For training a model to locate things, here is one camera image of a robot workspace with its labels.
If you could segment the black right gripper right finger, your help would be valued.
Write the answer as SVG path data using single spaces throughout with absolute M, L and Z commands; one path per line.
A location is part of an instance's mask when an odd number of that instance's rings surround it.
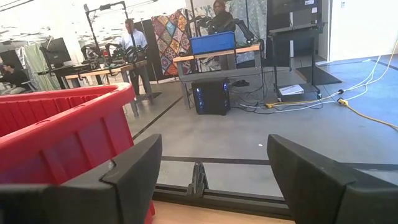
M 278 134 L 267 139 L 273 175 L 296 223 L 397 224 L 397 186 Z

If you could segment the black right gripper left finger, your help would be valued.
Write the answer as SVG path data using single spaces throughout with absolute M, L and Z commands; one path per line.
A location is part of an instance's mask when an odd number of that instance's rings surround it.
M 2 184 L 1 223 L 144 223 L 161 157 L 153 134 L 62 185 Z

